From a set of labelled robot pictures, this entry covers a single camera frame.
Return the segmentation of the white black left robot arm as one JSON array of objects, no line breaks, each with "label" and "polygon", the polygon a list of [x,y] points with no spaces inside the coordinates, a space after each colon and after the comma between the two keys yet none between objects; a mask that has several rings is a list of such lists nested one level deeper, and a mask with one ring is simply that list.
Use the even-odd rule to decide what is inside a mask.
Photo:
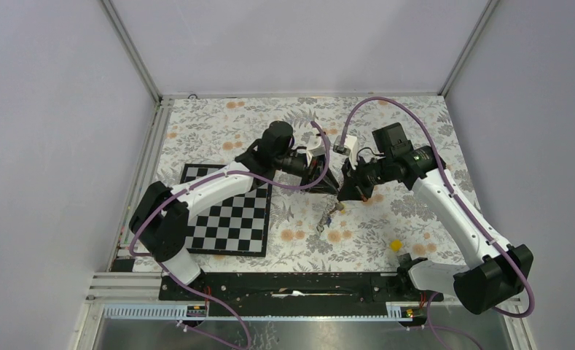
[{"label": "white black left robot arm", "polygon": [[294,129],[275,121],[246,150],[223,168],[193,181],[169,187],[161,181],[148,186],[128,223],[133,234],[129,252],[137,256],[141,242],[146,255],[154,259],[176,282],[176,290],[188,300],[200,297],[204,281],[201,267],[185,246],[184,231],[196,216],[219,202],[257,189],[263,184],[280,187],[276,171],[298,176],[301,185],[291,190],[309,190],[329,174],[332,143],[317,122],[318,131],[310,146],[294,146]]}]

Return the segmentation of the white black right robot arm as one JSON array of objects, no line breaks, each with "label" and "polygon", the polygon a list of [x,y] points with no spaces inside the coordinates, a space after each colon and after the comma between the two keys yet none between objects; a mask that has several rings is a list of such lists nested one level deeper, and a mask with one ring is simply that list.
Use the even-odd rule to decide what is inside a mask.
[{"label": "white black right robot arm", "polygon": [[432,210],[463,255],[463,265],[403,256],[396,291],[414,300],[424,291],[452,295],[473,314],[481,314],[520,294],[533,263],[524,244],[499,234],[466,199],[431,146],[414,148],[400,123],[373,131],[379,157],[358,155],[354,136],[338,136],[334,151],[346,156],[339,201],[368,201],[376,186],[402,183]]}]

